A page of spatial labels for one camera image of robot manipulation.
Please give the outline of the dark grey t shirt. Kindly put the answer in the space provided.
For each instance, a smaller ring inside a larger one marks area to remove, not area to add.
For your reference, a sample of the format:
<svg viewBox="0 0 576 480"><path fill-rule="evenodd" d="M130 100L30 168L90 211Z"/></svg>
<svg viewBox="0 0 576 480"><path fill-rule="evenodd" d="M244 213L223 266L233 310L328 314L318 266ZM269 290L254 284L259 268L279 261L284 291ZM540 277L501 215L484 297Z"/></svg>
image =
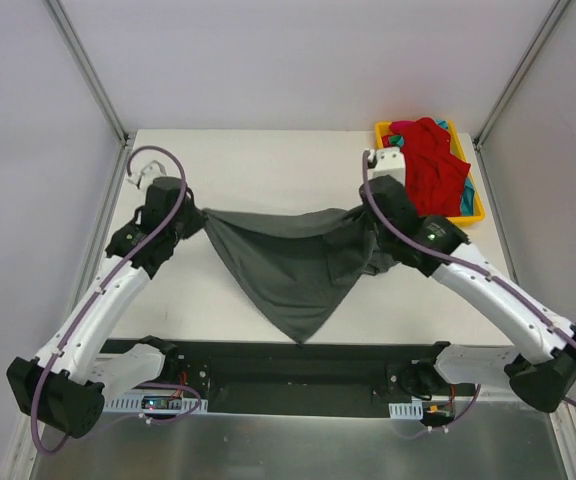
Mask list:
<svg viewBox="0 0 576 480"><path fill-rule="evenodd" d="M298 344L329 319L363 275L395 266L361 206L301 215L206 209L204 230L255 307Z"/></svg>

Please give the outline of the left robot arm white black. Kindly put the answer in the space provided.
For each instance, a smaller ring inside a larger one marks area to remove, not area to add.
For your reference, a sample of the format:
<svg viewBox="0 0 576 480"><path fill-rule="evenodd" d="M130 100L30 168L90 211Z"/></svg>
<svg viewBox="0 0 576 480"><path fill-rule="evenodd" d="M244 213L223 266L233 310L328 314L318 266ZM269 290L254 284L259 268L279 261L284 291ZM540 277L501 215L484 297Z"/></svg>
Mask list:
<svg viewBox="0 0 576 480"><path fill-rule="evenodd" d="M6 371L22 413L79 439L97 423L106 402L151 382L181 385L180 352L154 336L126 353L96 362L120 317L168 261L180 240L201 227L201 214L184 180L162 176L146 189L145 202L111 237L106 256L79 304L30 360L15 358Z"/></svg>

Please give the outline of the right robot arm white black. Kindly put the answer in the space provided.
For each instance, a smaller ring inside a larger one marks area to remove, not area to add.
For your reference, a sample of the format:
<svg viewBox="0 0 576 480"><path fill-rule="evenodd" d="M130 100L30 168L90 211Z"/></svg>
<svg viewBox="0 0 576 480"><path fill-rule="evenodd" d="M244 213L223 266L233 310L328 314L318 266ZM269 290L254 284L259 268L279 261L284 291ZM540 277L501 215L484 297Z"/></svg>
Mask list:
<svg viewBox="0 0 576 480"><path fill-rule="evenodd" d="M567 401L576 382L576 322L505 277L452 221L420 216L394 178L364 181L360 197L384 252L459 295L511 343L444 346L418 369L425 392L441 394L458 383L496 386L544 413Z"/></svg>

